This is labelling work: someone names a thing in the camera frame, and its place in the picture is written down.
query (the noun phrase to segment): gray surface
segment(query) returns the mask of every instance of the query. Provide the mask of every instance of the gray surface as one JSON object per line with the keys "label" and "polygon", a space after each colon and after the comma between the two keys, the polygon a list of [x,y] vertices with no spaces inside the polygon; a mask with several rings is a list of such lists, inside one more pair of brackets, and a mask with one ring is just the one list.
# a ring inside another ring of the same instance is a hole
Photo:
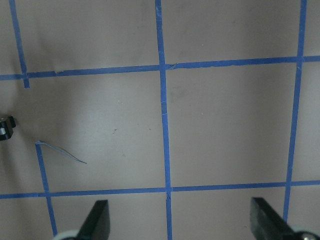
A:
{"label": "gray surface", "polygon": [[168,71],[172,185],[285,181],[295,68]]}
{"label": "gray surface", "polygon": [[0,200],[1,239],[51,240],[46,198]]}
{"label": "gray surface", "polygon": [[97,200],[108,199],[109,240],[166,240],[166,194],[54,197],[57,229],[79,229]]}
{"label": "gray surface", "polygon": [[299,0],[164,0],[166,62],[297,55]]}
{"label": "gray surface", "polygon": [[158,64],[150,0],[17,0],[30,72]]}
{"label": "gray surface", "polygon": [[0,1],[0,74],[21,72],[9,1]]}
{"label": "gray surface", "polygon": [[12,140],[26,144],[20,149],[12,141],[1,145],[4,156],[9,151],[8,163],[9,159],[10,164],[16,163],[16,169],[1,169],[1,178],[12,176],[5,178],[8,184],[1,185],[4,193],[22,191],[13,188],[15,181],[21,181],[21,188],[29,192],[43,191],[34,147],[37,140],[88,163],[78,163],[43,146],[53,192],[165,185],[159,73],[89,78],[33,79],[29,90],[24,90],[21,82],[0,82],[6,84],[1,90],[12,89],[1,104],[17,118],[17,133],[21,131],[14,133]]}
{"label": "gray surface", "polygon": [[311,231],[320,235],[320,186],[291,188],[288,223],[297,231]]}
{"label": "gray surface", "polygon": [[320,179],[320,63],[303,65],[292,178]]}
{"label": "gray surface", "polygon": [[174,240],[255,239],[250,231],[250,199],[264,197],[281,214],[285,189],[174,192]]}
{"label": "gray surface", "polygon": [[304,55],[320,55],[320,1],[308,0],[305,21]]}

